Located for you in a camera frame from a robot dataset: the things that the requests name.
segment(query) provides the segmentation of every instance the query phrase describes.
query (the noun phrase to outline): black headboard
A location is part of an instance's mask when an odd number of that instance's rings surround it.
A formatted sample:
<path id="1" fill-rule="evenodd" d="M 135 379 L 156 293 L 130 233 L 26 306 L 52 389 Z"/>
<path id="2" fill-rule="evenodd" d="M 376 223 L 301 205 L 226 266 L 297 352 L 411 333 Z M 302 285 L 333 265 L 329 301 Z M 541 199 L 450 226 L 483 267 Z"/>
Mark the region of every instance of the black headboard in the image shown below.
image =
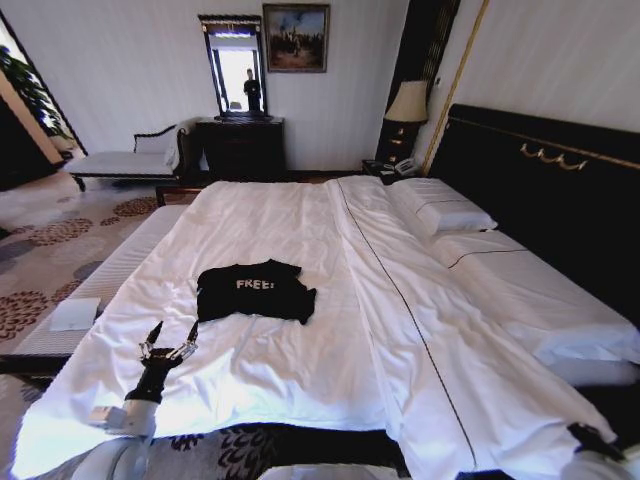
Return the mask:
<path id="1" fill-rule="evenodd" d="M 429 176 L 640 322 L 640 134 L 453 105 Z"/>

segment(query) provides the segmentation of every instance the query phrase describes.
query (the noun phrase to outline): gold trim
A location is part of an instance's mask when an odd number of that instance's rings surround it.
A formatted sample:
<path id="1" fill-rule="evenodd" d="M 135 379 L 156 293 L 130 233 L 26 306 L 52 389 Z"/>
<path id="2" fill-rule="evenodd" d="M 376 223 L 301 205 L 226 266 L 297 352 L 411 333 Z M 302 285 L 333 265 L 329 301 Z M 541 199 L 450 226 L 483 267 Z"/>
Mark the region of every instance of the gold trim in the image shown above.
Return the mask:
<path id="1" fill-rule="evenodd" d="M 462 118 L 449 117 L 449 120 L 455 120 L 456 122 L 466 123 L 467 125 L 473 125 L 475 127 L 486 128 L 487 130 L 492 130 L 494 132 L 503 133 L 503 134 L 506 134 L 506 135 L 511 135 L 512 137 L 521 138 L 523 140 L 528 140 L 528 141 L 534 142 L 534 143 L 540 143 L 540 144 L 546 145 L 548 147 L 557 148 L 559 150 L 564 150 L 566 152 L 575 153 L 575 154 L 581 155 L 583 157 L 589 157 L 589 158 L 593 158 L 595 160 L 602 160 L 604 162 L 613 163 L 613 164 L 619 165 L 621 167 L 633 168 L 635 170 L 640 170 L 640 163 L 634 163 L 634 162 L 630 162 L 628 160 L 622 160 L 620 158 L 611 157 L 609 155 L 604 155 L 602 153 L 592 152 L 590 150 L 584 150 L 582 148 L 577 148 L 577 147 L 571 147 L 569 145 L 564 145 L 562 143 L 550 142 L 548 140 L 543 140 L 541 138 L 536 138 L 536 137 L 530 137 L 528 135 L 523 135 L 522 133 L 510 132 L 509 130 L 503 130 L 501 128 L 490 127 L 489 125 L 483 125 L 482 123 L 471 122 L 469 120 L 463 120 Z"/>
<path id="2" fill-rule="evenodd" d="M 453 78 L 453 83 L 451 84 L 451 88 L 449 89 L 449 94 L 447 95 L 447 99 L 445 100 L 444 107 L 440 112 L 440 118 L 438 119 L 438 124 L 436 125 L 436 130 L 433 133 L 433 137 L 431 137 L 431 143 L 429 144 L 429 148 L 427 149 L 427 154 L 424 157 L 424 161 L 422 162 L 422 174 L 426 175 L 431 168 L 432 161 L 430 160 L 431 153 L 435 147 L 436 141 L 440 136 L 440 131 L 442 130 L 442 124 L 447 118 L 447 114 L 449 113 L 449 107 L 451 106 L 451 101 L 453 100 L 453 94 L 458 88 L 458 83 L 460 82 L 460 78 L 462 77 L 462 72 L 467 63 L 467 58 L 469 58 L 469 54 L 471 53 L 471 48 L 473 47 L 473 42 L 476 39 L 476 34 L 480 29 L 480 24 L 482 23 L 482 18 L 484 17 L 484 13 L 487 10 L 487 6 L 489 5 L 489 0 L 483 0 L 482 5 L 480 6 L 480 10 L 478 11 L 478 15 L 476 16 L 476 21 L 473 24 L 473 29 L 471 30 L 471 35 L 469 35 L 469 39 L 467 40 L 467 45 L 464 48 L 464 53 L 462 54 L 462 58 L 460 59 L 460 64 L 458 65 L 458 70 L 456 71 L 456 76 Z"/>
<path id="3" fill-rule="evenodd" d="M 260 25 L 260 20 L 236 20 L 236 19 L 228 19 L 228 18 L 220 18 L 216 20 L 206 19 L 200 20 L 202 25 Z"/>
<path id="4" fill-rule="evenodd" d="M 522 146 L 520 147 L 520 152 L 525 157 L 527 158 L 537 157 L 540 159 L 542 163 L 547 163 L 547 164 L 557 163 L 560 168 L 568 172 L 572 172 L 574 170 L 578 170 L 578 171 L 582 170 L 585 167 L 585 165 L 589 163 L 589 160 L 583 160 L 580 163 L 574 163 L 570 165 L 564 161 L 564 153 L 561 153 L 557 157 L 547 157 L 544 154 L 544 148 L 540 148 L 540 150 L 538 150 L 536 153 L 529 153 L 529 151 L 527 150 L 527 147 L 528 145 L 526 142 L 523 143 Z"/>

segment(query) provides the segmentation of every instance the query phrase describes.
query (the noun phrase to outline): table lamp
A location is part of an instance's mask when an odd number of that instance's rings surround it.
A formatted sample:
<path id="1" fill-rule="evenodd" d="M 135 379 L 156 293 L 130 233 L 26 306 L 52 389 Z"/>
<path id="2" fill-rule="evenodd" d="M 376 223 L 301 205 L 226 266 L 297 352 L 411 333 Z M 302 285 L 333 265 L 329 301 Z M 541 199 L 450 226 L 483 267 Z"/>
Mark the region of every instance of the table lamp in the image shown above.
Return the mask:
<path id="1" fill-rule="evenodd" d="M 387 111 L 376 161 L 396 163 L 411 156 L 418 130 L 427 121 L 427 82 L 402 82 Z"/>

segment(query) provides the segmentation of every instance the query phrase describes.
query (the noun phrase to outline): framed painting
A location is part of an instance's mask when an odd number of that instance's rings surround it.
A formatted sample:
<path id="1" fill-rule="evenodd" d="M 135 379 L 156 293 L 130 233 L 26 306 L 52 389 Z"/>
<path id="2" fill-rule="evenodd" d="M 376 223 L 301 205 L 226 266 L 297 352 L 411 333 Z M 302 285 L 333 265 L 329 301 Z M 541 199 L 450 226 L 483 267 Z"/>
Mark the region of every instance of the framed painting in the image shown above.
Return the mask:
<path id="1" fill-rule="evenodd" d="M 327 4 L 264 4 L 269 72 L 327 71 L 329 14 Z"/>

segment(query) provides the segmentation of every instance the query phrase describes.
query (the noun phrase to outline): upholstered bench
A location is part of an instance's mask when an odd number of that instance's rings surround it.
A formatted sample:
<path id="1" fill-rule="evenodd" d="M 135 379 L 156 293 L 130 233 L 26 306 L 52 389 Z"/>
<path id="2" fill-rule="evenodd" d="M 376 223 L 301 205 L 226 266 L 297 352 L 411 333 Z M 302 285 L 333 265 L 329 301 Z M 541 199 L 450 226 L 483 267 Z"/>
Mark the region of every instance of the upholstered bench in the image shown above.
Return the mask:
<path id="1" fill-rule="evenodd" d="M 186 205 L 169 205 L 147 218 L 69 298 L 100 297 L 103 310 L 124 281 L 171 230 Z M 39 388 L 48 385 L 88 330 L 52 332 L 50 316 L 14 349 L 0 356 L 0 374 L 13 375 Z"/>
<path id="2" fill-rule="evenodd" d="M 198 164 L 202 148 L 197 141 L 193 118 L 157 133 L 133 136 L 133 152 L 99 152 L 67 163 L 81 191 L 82 177 L 181 180 Z"/>

